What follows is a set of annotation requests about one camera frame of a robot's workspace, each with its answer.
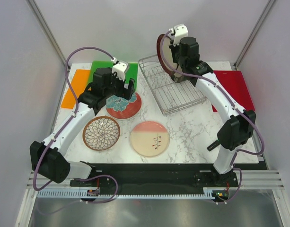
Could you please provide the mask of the pink beige leaf plate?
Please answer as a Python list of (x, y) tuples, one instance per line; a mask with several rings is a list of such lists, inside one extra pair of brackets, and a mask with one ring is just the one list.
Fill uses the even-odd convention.
[(167, 150), (169, 144), (167, 129), (155, 121), (141, 122), (130, 133), (130, 145), (143, 157), (159, 156)]

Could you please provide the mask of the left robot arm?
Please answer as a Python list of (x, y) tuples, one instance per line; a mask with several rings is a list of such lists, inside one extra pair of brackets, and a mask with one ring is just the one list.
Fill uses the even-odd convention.
[(42, 175), (50, 182), (62, 183), (65, 179), (80, 178), (87, 185), (97, 182), (97, 174), (83, 162), (68, 162), (65, 154), (81, 129), (106, 105), (111, 96), (131, 99), (134, 79), (126, 79), (129, 65), (120, 62), (113, 67), (98, 68), (92, 82), (76, 100), (74, 110), (64, 122), (42, 142), (30, 146), (34, 176)]

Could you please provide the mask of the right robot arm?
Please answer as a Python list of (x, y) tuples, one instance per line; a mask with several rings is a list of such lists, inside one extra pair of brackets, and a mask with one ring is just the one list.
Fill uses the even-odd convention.
[(209, 99), (222, 119), (223, 126), (217, 133), (220, 150), (213, 164), (215, 171), (210, 174), (211, 183), (221, 186), (227, 181), (226, 173), (233, 168), (237, 150), (253, 135), (256, 114), (235, 101), (210, 65), (200, 60), (199, 45), (194, 37), (184, 37), (178, 44), (171, 40), (169, 49), (173, 61), (170, 66)]

